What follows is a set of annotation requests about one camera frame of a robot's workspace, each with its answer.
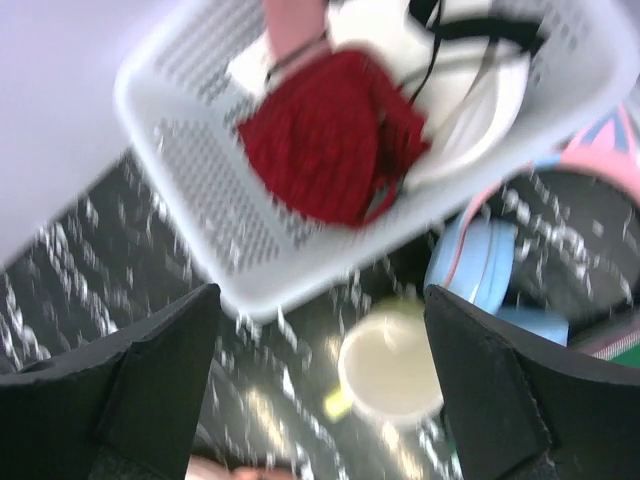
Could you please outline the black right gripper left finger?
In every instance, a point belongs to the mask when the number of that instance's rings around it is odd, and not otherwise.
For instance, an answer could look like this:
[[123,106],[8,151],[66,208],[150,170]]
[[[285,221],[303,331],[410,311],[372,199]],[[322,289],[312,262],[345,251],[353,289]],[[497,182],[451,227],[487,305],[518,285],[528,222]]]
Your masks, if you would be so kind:
[[1,376],[1,476],[87,479],[100,452],[184,477],[216,344],[220,289]]

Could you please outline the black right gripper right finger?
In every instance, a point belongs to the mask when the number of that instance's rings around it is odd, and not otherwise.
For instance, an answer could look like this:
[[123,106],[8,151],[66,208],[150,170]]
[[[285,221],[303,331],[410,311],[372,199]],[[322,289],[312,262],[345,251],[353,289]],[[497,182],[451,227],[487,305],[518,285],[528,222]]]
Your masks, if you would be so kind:
[[439,286],[425,300],[464,478],[638,478],[638,369],[548,341]]

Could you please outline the white bra with black straps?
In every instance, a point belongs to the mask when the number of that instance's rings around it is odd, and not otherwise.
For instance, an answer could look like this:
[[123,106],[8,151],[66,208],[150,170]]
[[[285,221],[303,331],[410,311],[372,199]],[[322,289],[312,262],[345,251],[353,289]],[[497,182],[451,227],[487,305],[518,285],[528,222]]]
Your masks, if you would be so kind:
[[346,1],[328,9],[331,43],[360,43],[426,116],[430,150],[411,168],[413,190],[476,163],[511,129],[530,65],[546,38],[537,19],[492,11],[490,1]]

